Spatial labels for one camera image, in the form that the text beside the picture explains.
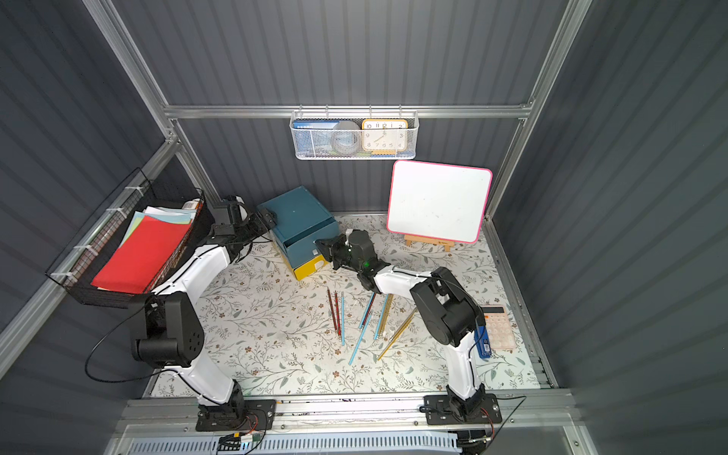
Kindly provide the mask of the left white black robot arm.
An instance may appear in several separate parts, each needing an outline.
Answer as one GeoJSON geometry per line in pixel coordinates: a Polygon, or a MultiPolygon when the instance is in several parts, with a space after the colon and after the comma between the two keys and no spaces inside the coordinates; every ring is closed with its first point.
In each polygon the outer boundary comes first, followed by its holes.
{"type": "Polygon", "coordinates": [[[185,253],[185,263],[151,293],[130,301],[129,334],[134,360],[174,373],[203,407],[231,405],[238,385],[205,350],[205,330],[195,304],[215,277],[278,224],[273,210],[254,208],[237,196],[227,201],[227,222],[185,253]]]}

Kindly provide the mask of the blue red pencil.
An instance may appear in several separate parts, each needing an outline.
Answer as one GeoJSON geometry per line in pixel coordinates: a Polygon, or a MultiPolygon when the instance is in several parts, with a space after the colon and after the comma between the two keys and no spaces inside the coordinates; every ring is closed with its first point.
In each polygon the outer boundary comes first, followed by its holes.
{"type": "Polygon", "coordinates": [[[376,297],[377,297],[377,292],[372,292],[371,293],[371,297],[370,297],[368,303],[366,304],[365,309],[364,309],[363,314],[362,314],[362,319],[361,319],[361,322],[359,324],[359,328],[360,329],[363,329],[364,326],[366,325],[367,321],[369,320],[369,316],[370,316],[371,311],[372,311],[373,302],[375,301],[375,298],[376,297]]]}

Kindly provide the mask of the long light blue pencil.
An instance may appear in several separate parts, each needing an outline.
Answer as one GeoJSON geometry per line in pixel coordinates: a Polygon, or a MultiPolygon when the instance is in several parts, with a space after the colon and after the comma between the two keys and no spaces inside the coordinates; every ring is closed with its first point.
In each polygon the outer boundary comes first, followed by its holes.
{"type": "Polygon", "coordinates": [[[358,337],[358,341],[356,342],[354,351],[352,352],[352,356],[350,357],[349,362],[348,362],[348,365],[349,366],[352,366],[353,363],[354,363],[354,361],[355,361],[355,359],[356,359],[356,355],[358,354],[358,351],[360,349],[361,343],[364,340],[365,334],[366,334],[367,329],[369,327],[369,323],[370,323],[370,320],[367,320],[367,322],[365,322],[362,325],[362,328],[361,328],[361,331],[360,331],[360,334],[359,334],[359,337],[358,337]]]}

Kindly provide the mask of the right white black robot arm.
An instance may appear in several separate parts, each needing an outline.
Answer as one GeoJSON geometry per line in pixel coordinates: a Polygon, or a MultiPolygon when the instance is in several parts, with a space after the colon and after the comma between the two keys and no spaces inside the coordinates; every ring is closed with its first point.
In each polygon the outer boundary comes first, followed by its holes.
{"type": "Polygon", "coordinates": [[[462,416],[479,411],[485,384],[476,377],[473,350],[485,314],[453,273],[446,267],[430,272],[396,267],[377,256],[369,233],[361,229],[316,240],[315,245],[334,269],[356,273],[366,290],[413,300],[428,333],[445,347],[452,411],[462,416]]]}

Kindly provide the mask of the teal yellow drawer cabinet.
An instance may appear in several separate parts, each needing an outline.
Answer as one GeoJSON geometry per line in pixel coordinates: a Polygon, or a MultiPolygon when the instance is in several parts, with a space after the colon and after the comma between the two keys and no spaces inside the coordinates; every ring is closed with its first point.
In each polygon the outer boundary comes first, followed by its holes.
{"type": "Polygon", "coordinates": [[[258,210],[275,215],[274,242],[298,281],[327,264],[316,240],[339,236],[339,223],[305,187],[269,199],[258,210]]]}

